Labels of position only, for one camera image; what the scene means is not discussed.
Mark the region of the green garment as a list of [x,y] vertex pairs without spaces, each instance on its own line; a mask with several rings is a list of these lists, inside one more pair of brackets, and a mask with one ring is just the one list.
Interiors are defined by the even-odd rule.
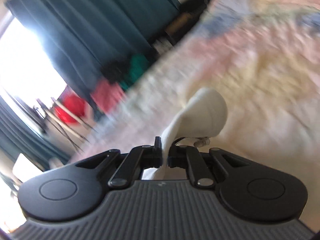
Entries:
[[126,72],[119,81],[122,90],[126,92],[133,86],[153,63],[154,57],[151,55],[136,54],[131,56],[129,62],[126,64]]

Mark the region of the white sweatpants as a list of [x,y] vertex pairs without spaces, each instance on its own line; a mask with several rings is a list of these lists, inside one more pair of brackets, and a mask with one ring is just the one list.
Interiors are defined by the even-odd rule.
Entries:
[[216,137],[225,126],[227,114],[227,105],[220,93],[213,88],[198,90],[161,135],[163,165],[158,169],[146,169],[142,179],[185,179],[185,171],[182,168],[169,168],[167,165],[172,143],[182,137]]

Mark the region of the pink garment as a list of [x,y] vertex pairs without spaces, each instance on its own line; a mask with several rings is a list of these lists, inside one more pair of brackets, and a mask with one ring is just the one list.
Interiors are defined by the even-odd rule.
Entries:
[[119,83],[111,83],[102,78],[91,93],[91,98],[101,112],[108,114],[122,101],[124,95],[125,92]]

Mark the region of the red garment on rack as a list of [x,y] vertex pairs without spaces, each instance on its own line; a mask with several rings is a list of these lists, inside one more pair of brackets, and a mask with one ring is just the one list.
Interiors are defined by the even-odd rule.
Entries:
[[66,86],[61,95],[55,99],[54,111],[57,117],[65,124],[84,124],[87,102],[79,97],[69,86]]

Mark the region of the teal curtain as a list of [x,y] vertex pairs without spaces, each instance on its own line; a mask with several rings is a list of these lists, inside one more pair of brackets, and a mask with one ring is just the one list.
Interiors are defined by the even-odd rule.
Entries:
[[178,0],[7,0],[42,39],[64,81],[90,106],[101,67],[151,49],[150,39],[178,15]]

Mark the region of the white clothes rack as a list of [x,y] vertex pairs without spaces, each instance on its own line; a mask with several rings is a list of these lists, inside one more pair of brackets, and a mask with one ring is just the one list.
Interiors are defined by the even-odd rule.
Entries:
[[88,131],[93,131],[94,128],[89,123],[88,119],[88,103],[86,105],[86,116],[83,118],[84,124],[65,124],[63,123],[54,111],[54,103],[48,108],[41,100],[37,100],[37,106],[30,107],[20,98],[10,97],[11,100],[19,107],[24,116],[39,130],[41,135],[47,136],[49,134],[50,127],[54,127],[62,136],[75,148],[76,152],[82,152],[82,148],[79,144],[72,139],[75,137],[80,143],[84,144],[88,142],[86,137],[79,133],[76,128],[83,127]]

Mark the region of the pink pastel bed duvet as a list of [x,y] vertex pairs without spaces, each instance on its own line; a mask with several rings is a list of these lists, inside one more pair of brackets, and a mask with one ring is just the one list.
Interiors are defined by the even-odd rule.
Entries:
[[319,0],[212,0],[71,162],[153,143],[204,87],[228,107],[210,145],[302,180],[309,197],[301,218],[319,230]]

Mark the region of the black garment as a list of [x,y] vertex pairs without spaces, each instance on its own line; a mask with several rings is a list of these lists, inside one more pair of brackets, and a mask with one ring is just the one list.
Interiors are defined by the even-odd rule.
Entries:
[[130,61],[125,59],[111,61],[101,66],[100,71],[109,83],[116,83],[124,79],[125,75],[129,72],[129,69]]

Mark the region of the white chair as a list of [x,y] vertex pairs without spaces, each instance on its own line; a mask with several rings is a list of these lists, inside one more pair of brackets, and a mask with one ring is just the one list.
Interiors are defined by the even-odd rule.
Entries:
[[12,168],[12,174],[22,183],[43,174],[24,154],[20,153]]

